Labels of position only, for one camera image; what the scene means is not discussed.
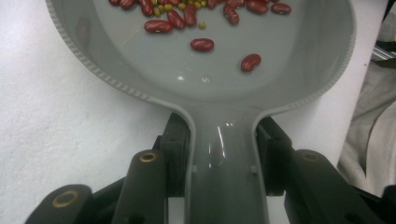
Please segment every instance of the white countertop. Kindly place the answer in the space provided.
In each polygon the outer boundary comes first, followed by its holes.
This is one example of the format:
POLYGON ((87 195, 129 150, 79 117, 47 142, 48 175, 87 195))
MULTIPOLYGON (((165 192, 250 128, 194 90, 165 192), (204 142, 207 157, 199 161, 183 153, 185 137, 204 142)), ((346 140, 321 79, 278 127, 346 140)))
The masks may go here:
MULTIPOLYGON (((334 165, 387 3, 351 2, 358 35, 344 75, 314 103, 274 116, 296 149, 314 149, 334 165)), ((22 223, 61 186, 97 191, 124 177, 171 111, 91 74, 58 35, 45 1, 3 2, 0 22, 0 223, 22 223)), ((287 223, 282 204, 269 199, 272 223, 287 223)), ((181 223, 181 209, 171 212, 171 223, 181 223)))

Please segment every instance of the red kidney bean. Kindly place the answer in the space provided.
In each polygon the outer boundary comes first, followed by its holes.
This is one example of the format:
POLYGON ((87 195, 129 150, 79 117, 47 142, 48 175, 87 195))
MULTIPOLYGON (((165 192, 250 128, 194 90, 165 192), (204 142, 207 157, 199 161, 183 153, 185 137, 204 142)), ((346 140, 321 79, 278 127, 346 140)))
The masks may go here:
POLYGON ((291 13, 291 7, 284 3, 274 3, 271 6, 271 11, 276 14, 288 15, 289 13, 291 13))
POLYGON ((187 5, 186 8, 184 8, 184 22, 186 22, 188 26, 194 26, 197 23, 196 13, 197 8, 194 4, 187 5))
POLYGON ((113 5, 114 7, 120 4, 120 0, 108 0, 108 2, 113 5))
POLYGON ((245 4, 246 0, 226 0, 225 5, 233 8, 239 8, 245 4))
POLYGON ((162 20, 146 21, 145 30, 150 33, 168 33, 173 30, 173 24, 162 20))
POLYGON ((145 16, 150 17, 152 15, 152 13, 154 12, 154 7, 151 4, 151 0, 139 0, 139 3, 140 3, 142 13, 145 16))
POLYGON ((180 3, 180 0, 168 0, 169 4, 172 4, 173 6, 176 6, 177 4, 180 3))
POLYGON ((183 29, 186 26, 186 22, 181 19, 180 15, 173 9, 168 11, 168 20, 172 22, 172 24, 179 30, 183 29))
POLYGON ((249 54, 241 63, 241 69, 244 72, 251 72, 253 69, 260 64, 262 57, 258 54, 249 54))
POLYGON ((248 0, 247 9, 256 14, 264 14, 268 11, 267 5, 261 0, 248 0))
POLYGON ((124 10, 128 10, 136 4, 136 0, 120 0, 120 7, 124 10))
POLYGON ((195 49, 197 51, 207 52, 215 47, 215 42, 213 42, 213 40, 211 39, 199 38, 199 39, 193 39, 190 42, 190 46, 192 49, 195 49))
POLYGON ((223 0, 207 0, 207 7, 212 9, 222 3, 223 0))
POLYGON ((236 13, 235 8, 225 5, 223 8, 223 13, 230 24, 236 25, 239 23, 239 15, 236 13))

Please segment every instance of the textured rim edge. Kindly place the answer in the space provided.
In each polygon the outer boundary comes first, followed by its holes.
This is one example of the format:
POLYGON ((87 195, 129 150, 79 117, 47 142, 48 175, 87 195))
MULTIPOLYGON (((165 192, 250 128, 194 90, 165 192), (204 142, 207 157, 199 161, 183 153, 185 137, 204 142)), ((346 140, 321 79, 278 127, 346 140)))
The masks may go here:
MULTIPOLYGON (((341 77, 341 75, 344 74, 344 72, 347 69, 347 66, 349 64, 349 61, 352 57, 352 53, 353 53, 353 49, 355 47, 355 41, 356 41, 356 16, 355 16, 355 12, 353 11, 352 4, 351 4, 350 0, 347 0, 347 2, 349 4, 349 10, 350 10, 350 13, 352 16, 352 23, 354 24, 353 32, 352 32, 351 37, 349 38, 349 45, 347 47, 347 51, 346 51, 343 63, 338 68, 338 71, 335 73, 334 77, 326 85, 324 85, 322 89, 312 93, 311 95, 309 95, 301 100, 292 102, 287 105, 282 105, 277 108, 266 109, 266 110, 262 111, 260 113, 260 115, 256 118, 254 125, 256 125, 260 121, 260 119, 262 119, 264 117, 268 117, 268 116, 272 116, 274 114, 278 114, 278 113, 281 113, 284 111, 292 110, 294 108, 300 107, 302 105, 306 105, 310 102, 313 102, 314 100, 318 99, 321 95, 323 95, 326 91, 328 91, 338 81, 338 79, 341 77)), ((46 3, 47 3, 47 8, 49 10, 50 17, 52 18, 52 21, 53 21, 56 29, 58 30, 58 33, 61 35, 62 39, 64 40, 64 43, 76 55, 76 57, 81 61, 81 63, 83 63, 92 73, 94 73, 96 76, 101 78, 105 83, 107 83, 108 85, 114 87, 115 89, 117 89, 119 91, 122 91, 129 95, 132 95, 133 97, 136 97, 140 100, 150 102, 150 103, 155 103, 157 105, 162 105, 162 106, 172 108, 172 109, 178 111, 179 113, 181 113, 183 115, 184 118, 186 118, 188 121, 191 122, 191 125, 193 125, 192 118, 190 117, 190 114, 183 107, 169 103, 169 102, 165 102, 164 100, 161 100, 161 99, 158 99, 151 95, 148 95, 142 91, 135 90, 132 87, 125 85, 125 84, 121 83, 120 81, 116 80, 115 78, 111 77, 110 75, 108 75, 107 73, 102 71, 99 67, 97 67, 93 62, 91 62, 90 59, 88 59, 87 57, 84 56, 84 54, 76 47, 76 45, 70 39, 70 37, 68 36, 67 32, 65 31, 62 23, 59 20, 58 14, 56 13, 51 0, 46 0, 46 3)))

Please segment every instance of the white textured surface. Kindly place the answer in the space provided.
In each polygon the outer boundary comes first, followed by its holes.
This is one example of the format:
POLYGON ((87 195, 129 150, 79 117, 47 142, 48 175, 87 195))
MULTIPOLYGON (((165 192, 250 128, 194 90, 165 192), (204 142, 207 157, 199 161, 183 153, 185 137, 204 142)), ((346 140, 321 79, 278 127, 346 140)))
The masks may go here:
MULTIPOLYGON (((332 164, 386 4, 352 2, 358 36, 345 74, 313 104, 275 116, 296 148, 317 150, 332 164)), ((24 222, 63 185, 85 184, 97 191, 125 176, 132 156, 162 133, 170 111, 113 90, 92 75, 59 37, 44 1, 1 3, 0 223, 8 224, 24 222)), ((285 223, 280 199, 269 203, 273 223, 285 223)))

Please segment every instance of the gray plastic scoop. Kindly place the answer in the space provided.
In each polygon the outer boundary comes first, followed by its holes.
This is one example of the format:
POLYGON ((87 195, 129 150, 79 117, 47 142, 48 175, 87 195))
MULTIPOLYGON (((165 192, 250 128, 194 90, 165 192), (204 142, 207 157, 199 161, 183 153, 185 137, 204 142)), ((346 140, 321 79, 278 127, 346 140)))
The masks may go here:
POLYGON ((243 7, 231 26, 220 5, 197 12, 204 30, 149 34, 143 25, 153 18, 140 6, 123 11, 107 0, 47 0, 65 43, 94 74, 189 123, 186 223, 268 223, 254 140, 258 121, 318 98, 347 67, 355 39, 349 2, 283 2, 289 15, 243 7), (201 37, 215 48, 193 51, 190 42, 201 37), (240 63, 251 53, 262 63, 243 73, 240 63))

